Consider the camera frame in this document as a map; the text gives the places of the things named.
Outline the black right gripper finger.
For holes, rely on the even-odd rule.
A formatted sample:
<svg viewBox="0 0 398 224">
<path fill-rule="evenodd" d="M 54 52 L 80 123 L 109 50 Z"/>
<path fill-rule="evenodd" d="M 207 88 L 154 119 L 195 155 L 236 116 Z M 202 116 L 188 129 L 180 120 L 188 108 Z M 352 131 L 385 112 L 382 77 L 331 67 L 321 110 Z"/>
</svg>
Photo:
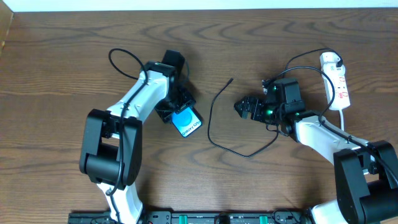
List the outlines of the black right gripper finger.
<svg viewBox="0 0 398 224">
<path fill-rule="evenodd" d="M 235 102 L 234 107 L 235 108 L 245 108 L 248 104 L 248 97 L 245 96 L 242 99 L 240 99 L 239 101 Z"/>
<path fill-rule="evenodd" d="M 246 104 L 235 104 L 234 110 L 242 119 L 246 119 L 248 117 L 249 110 L 247 109 Z"/>
</svg>

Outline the blue Galaxy smartphone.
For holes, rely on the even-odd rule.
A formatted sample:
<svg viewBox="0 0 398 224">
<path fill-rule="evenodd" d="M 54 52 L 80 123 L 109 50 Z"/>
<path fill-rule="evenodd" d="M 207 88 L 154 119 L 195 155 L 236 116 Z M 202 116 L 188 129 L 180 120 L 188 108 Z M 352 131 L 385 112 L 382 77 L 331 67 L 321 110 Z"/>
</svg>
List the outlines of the blue Galaxy smartphone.
<svg viewBox="0 0 398 224">
<path fill-rule="evenodd" d="M 202 121 L 193 108 L 186 108 L 180 113 L 173 113 L 171 121 L 183 138 L 187 138 L 202 126 Z"/>
</svg>

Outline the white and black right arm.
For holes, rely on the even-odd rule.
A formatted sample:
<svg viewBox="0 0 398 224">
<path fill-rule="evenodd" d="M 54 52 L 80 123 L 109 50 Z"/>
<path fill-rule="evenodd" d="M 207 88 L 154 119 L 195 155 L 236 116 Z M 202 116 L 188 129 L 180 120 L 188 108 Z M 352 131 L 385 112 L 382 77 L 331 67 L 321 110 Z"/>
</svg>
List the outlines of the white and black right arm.
<svg viewBox="0 0 398 224">
<path fill-rule="evenodd" d="M 336 199 L 310 209 L 313 223 L 380 223 L 397 216 L 397 155 L 387 141 L 367 142 L 306 110 L 299 83 L 271 83 L 266 98 L 245 96 L 234 104 L 242 118 L 279 125 L 334 166 Z"/>
</svg>

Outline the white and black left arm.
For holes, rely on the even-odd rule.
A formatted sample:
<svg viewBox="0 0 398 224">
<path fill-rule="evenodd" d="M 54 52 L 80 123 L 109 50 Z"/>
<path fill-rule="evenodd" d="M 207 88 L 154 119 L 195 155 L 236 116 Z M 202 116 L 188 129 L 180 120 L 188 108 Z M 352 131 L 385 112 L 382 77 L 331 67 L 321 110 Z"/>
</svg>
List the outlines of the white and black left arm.
<svg viewBox="0 0 398 224">
<path fill-rule="evenodd" d="M 89 112 L 79 169 L 104 193 L 110 217 L 118 223 L 138 223 L 144 209 L 135 181 L 142 163 L 143 125 L 156 111 L 168 123 L 195 104 L 180 81 L 185 59 L 147 62 L 136 83 L 106 110 Z"/>
</svg>

